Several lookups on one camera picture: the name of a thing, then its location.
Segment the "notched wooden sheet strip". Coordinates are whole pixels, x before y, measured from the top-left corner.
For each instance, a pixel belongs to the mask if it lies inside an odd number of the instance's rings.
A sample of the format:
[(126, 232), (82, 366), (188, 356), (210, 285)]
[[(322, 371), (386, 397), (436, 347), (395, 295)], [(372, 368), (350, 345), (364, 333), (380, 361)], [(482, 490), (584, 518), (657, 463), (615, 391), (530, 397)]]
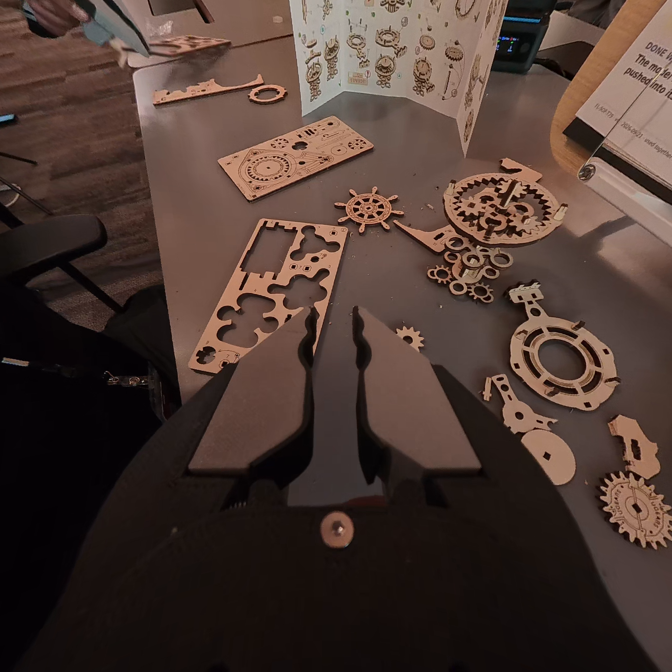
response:
[(195, 85), (190, 85), (185, 90), (168, 91), (164, 89), (154, 91), (153, 105), (158, 106), (158, 105), (170, 104), (173, 102), (180, 102), (185, 99), (217, 96), (223, 93), (230, 93), (233, 91), (253, 89), (263, 84), (264, 79), (260, 74), (257, 75), (256, 79), (248, 83), (243, 83), (240, 85), (231, 85), (231, 86), (223, 86), (218, 84), (214, 79), (210, 79), (207, 81), (199, 82)]

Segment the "wooden disc part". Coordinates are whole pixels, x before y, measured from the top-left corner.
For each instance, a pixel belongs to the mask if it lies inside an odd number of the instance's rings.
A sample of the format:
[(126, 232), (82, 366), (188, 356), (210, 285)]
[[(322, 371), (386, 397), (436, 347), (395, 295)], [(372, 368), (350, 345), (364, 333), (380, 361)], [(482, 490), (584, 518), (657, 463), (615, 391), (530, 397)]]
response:
[(534, 429), (521, 437), (521, 442), (555, 485), (568, 483), (575, 475), (576, 461), (572, 450), (558, 435)]

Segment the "paper instruction leaflet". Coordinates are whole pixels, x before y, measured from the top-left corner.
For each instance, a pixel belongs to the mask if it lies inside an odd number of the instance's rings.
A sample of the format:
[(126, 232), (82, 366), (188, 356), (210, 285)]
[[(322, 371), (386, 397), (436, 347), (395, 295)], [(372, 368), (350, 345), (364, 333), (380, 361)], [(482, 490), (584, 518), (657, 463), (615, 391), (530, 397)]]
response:
[(456, 120), (466, 154), (507, 1), (290, 1), (302, 114), (344, 91)]

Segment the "wooden lever part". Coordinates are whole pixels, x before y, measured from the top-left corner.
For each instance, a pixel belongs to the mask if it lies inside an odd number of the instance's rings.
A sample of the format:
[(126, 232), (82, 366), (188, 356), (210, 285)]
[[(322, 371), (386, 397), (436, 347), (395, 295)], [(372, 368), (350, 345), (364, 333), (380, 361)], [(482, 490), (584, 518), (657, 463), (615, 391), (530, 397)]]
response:
[(491, 381), (503, 399), (503, 423), (513, 433), (525, 434), (535, 429), (550, 431), (550, 425), (557, 422), (556, 419), (537, 414), (527, 403), (518, 399), (505, 374), (492, 376)]

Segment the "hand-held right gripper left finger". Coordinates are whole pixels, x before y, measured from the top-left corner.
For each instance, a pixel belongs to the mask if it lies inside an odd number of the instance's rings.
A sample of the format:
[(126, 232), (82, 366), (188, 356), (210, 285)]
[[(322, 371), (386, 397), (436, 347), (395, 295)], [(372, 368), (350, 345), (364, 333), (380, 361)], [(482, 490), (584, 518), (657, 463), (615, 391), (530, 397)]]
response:
[(316, 310), (303, 308), (234, 366), (189, 465), (192, 476), (285, 489), (313, 456)]

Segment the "black device with display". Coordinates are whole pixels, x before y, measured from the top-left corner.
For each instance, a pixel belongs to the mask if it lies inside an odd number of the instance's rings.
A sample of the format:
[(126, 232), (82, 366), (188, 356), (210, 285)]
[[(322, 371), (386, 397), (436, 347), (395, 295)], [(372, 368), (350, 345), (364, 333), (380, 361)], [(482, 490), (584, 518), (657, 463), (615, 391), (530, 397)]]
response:
[(492, 70), (525, 74), (533, 65), (550, 22), (550, 13), (539, 17), (506, 15), (492, 62)]

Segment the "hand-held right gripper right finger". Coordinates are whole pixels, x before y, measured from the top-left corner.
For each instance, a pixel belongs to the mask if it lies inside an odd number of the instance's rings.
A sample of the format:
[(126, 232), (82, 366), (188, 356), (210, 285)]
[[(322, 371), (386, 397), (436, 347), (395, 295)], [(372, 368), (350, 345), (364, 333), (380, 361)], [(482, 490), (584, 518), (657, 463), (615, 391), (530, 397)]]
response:
[(357, 348), (357, 443), (367, 483), (475, 475), (481, 462), (430, 361), (362, 307)]

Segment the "round wooden frame part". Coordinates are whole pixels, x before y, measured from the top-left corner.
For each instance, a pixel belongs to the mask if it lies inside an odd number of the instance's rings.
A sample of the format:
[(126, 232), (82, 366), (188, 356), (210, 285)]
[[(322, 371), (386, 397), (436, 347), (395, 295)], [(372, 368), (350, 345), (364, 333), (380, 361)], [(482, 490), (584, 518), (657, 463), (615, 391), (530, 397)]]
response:
[[(519, 283), (507, 291), (510, 301), (525, 307), (527, 320), (517, 327), (510, 342), (510, 366), (535, 393), (553, 403), (584, 412), (596, 410), (620, 383), (611, 349), (585, 328), (548, 315), (540, 306), (540, 283)], [(548, 343), (561, 343), (574, 350), (583, 362), (583, 372), (574, 379), (556, 374), (542, 364), (540, 350)]]

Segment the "wooden gear model assembly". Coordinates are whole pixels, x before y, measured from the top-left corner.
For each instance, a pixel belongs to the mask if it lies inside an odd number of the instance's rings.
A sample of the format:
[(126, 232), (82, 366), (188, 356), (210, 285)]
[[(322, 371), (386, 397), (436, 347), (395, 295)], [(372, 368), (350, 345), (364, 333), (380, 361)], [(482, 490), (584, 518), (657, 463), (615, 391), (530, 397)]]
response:
[(443, 235), (443, 265), (427, 277), (455, 296), (484, 304), (494, 294), (488, 281), (510, 267), (509, 248), (535, 243), (565, 219), (568, 205), (531, 178), (482, 173), (451, 181), (443, 195), (449, 226)]

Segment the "engraved uncut wooden sheet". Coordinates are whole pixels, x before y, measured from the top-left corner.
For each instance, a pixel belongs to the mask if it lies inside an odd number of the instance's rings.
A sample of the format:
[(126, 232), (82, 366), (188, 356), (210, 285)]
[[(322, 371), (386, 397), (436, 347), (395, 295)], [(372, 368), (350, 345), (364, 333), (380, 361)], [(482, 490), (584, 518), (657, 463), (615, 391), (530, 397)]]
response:
[(252, 202), (373, 148), (354, 129), (330, 116), (220, 158), (218, 163)]

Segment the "punched-out wooden part sheet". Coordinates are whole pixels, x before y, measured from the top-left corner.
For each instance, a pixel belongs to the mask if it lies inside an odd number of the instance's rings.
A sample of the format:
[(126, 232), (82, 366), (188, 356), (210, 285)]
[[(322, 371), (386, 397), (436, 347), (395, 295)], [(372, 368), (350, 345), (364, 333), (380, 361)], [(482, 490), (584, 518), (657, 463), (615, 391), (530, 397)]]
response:
[[(254, 245), (264, 231), (284, 231), (292, 235), (291, 245), (277, 272), (265, 270), (255, 273), (245, 268)], [(232, 319), (224, 317), (231, 311), (240, 313), (240, 302), (245, 298), (256, 296), (272, 301), (273, 309), (262, 316), (265, 320), (275, 321), (277, 328), (298, 314), (300, 308), (289, 308), (285, 304), (288, 287), (297, 278), (318, 281), (318, 286), (326, 293), (314, 304), (317, 312), (315, 351), (348, 236), (348, 228), (340, 224), (260, 219), (191, 355), (189, 367), (196, 372), (216, 374), (223, 367), (238, 363), (270, 336), (270, 333), (256, 328), (255, 343), (251, 346), (243, 347), (224, 340), (223, 329), (232, 325)]]

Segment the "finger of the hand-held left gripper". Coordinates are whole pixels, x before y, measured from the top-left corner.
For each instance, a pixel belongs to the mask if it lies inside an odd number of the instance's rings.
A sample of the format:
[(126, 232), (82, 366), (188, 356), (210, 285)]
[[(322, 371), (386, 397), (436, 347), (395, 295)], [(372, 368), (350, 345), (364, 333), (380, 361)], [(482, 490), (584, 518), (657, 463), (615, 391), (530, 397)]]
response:
[(122, 40), (127, 46), (129, 46), (133, 51), (139, 53), (142, 56), (150, 55), (150, 48), (147, 45), (147, 42), (142, 35), (142, 32), (136, 26), (130, 12), (126, 8), (123, 1), (94, 1), (94, 7), (118, 7), (120, 14), (120, 31), (118, 32), (118, 38)]

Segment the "jagged wooden scrap piece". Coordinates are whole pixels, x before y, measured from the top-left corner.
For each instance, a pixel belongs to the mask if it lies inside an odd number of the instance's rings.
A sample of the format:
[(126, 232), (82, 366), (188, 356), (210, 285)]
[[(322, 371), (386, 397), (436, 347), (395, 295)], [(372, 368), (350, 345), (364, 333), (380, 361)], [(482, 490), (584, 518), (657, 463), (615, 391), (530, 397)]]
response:
[(619, 437), (623, 442), (623, 460), (628, 471), (645, 479), (659, 474), (658, 445), (648, 439), (635, 419), (618, 415), (608, 426), (611, 435)]

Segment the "large wooden gear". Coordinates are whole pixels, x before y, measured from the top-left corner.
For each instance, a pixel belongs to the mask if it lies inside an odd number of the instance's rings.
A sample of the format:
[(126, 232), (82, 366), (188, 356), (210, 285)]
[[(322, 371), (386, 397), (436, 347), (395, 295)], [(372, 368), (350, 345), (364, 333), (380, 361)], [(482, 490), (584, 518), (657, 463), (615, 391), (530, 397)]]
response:
[(602, 510), (609, 523), (631, 543), (667, 547), (671, 541), (671, 506), (655, 487), (633, 473), (612, 473), (600, 486)]

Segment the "jagged wooden sheet strip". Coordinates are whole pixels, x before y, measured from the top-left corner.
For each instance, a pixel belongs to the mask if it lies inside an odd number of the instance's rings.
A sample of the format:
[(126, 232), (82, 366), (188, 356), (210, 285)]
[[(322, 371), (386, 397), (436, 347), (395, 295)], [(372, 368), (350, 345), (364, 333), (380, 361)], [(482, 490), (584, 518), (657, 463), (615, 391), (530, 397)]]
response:
[(394, 224), (436, 253), (461, 243), (487, 247), (529, 245), (562, 223), (565, 206), (542, 183), (542, 173), (509, 158), (499, 172), (452, 180), (443, 193), (447, 224), (434, 231)]

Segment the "wooden document stand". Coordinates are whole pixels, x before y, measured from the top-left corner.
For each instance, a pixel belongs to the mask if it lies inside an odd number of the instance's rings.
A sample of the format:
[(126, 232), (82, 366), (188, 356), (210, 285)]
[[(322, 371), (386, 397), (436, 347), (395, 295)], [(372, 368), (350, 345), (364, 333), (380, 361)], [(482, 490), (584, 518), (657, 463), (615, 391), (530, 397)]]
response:
[[(600, 159), (595, 160), (595, 174), (589, 180), (580, 180), (578, 172), (588, 159), (589, 151), (563, 134), (580, 108), (665, 3), (626, 1), (560, 100), (552, 121), (550, 142), (554, 158), (566, 172), (670, 245), (671, 204), (643, 189)], [(671, 181), (661, 180), (657, 174), (647, 172), (671, 187)]]

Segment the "wooden ship wheel part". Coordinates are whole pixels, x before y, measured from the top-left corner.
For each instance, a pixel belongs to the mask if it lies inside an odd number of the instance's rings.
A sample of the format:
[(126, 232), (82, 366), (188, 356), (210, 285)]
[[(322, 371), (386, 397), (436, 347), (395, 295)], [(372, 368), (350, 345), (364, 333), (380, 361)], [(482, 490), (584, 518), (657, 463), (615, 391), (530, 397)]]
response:
[(344, 223), (348, 220), (354, 222), (358, 225), (360, 234), (364, 234), (368, 226), (376, 224), (389, 231), (391, 227), (387, 220), (391, 216), (404, 216), (405, 214), (402, 210), (395, 210), (392, 206), (392, 203), (399, 198), (397, 195), (383, 197), (378, 193), (376, 186), (367, 193), (358, 194), (353, 189), (350, 189), (349, 193), (351, 197), (347, 202), (334, 204), (336, 208), (345, 210), (345, 215), (338, 222)]

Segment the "person's left hand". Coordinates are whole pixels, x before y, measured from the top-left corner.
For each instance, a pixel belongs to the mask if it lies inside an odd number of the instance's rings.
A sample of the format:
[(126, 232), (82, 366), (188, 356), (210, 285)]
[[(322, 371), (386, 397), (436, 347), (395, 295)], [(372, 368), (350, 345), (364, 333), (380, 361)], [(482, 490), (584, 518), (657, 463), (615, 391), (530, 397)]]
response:
[(64, 36), (91, 20), (74, 1), (22, 1), (21, 11), (32, 32), (50, 39)]

